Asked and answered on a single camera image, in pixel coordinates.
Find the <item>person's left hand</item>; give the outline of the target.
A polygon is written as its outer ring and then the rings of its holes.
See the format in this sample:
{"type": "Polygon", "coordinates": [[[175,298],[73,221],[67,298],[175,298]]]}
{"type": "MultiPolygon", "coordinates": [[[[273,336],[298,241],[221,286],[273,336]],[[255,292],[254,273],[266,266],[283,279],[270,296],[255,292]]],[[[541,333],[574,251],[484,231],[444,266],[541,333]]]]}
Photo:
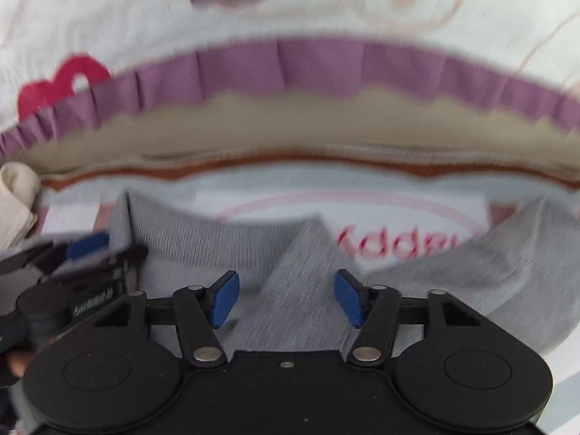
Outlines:
{"type": "Polygon", "coordinates": [[[8,369],[15,377],[22,378],[35,356],[34,352],[11,352],[6,356],[8,369]]]}

